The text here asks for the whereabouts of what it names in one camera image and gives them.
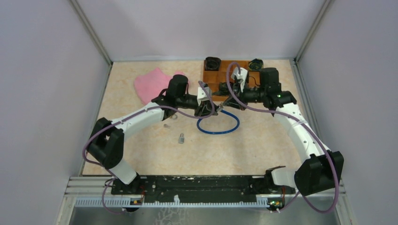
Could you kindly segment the brass padlock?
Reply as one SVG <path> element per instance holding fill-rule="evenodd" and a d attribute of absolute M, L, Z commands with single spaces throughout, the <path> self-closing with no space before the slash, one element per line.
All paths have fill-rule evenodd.
<path fill-rule="evenodd" d="M 176 114 L 170 116 L 170 119 L 172 119 L 172 120 L 176 120 L 177 118 L 178 118 L 178 116 Z"/>

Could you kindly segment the grey combination lock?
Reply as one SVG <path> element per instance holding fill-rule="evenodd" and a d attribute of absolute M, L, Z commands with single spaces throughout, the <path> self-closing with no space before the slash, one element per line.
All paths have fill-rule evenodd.
<path fill-rule="evenodd" d="M 184 143 L 184 134 L 183 133 L 180 134 L 180 136 L 178 138 L 178 143 L 179 144 L 183 144 Z"/>

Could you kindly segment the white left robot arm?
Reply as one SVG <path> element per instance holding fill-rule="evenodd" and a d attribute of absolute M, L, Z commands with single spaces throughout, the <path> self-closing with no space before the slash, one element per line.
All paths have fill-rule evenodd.
<path fill-rule="evenodd" d="M 159 95 L 143 108 L 117 119 L 100 118 L 94 125 L 92 134 L 83 147 L 83 158 L 86 162 L 90 154 L 94 157 L 93 164 L 100 165 L 111 175 L 122 182 L 122 188 L 129 194 L 140 190 L 139 174 L 123 159 L 124 142 L 142 129 L 164 121 L 175 113 L 186 117 L 183 109 L 191 109 L 193 119 L 206 119 L 217 115 L 220 110 L 212 101 L 210 87 L 199 82 L 198 93 L 188 92 L 188 78 L 184 75 L 174 75 Z"/>

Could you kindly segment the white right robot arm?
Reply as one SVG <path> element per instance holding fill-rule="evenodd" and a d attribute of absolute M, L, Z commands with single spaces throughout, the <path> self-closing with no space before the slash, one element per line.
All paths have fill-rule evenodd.
<path fill-rule="evenodd" d="M 263 104 L 285 129 L 302 162 L 298 169 L 279 166 L 267 170 L 265 189 L 277 193 L 282 186 L 289 186 L 308 196 L 337 187 L 344 164 L 342 154 L 330 151 L 310 128 L 293 94 L 282 90 L 278 70 L 262 68 L 258 87 L 249 87 L 248 75 L 246 69 L 238 67 L 228 75 L 234 81 L 227 85 L 233 92 L 229 100 L 241 110 L 248 103 Z"/>

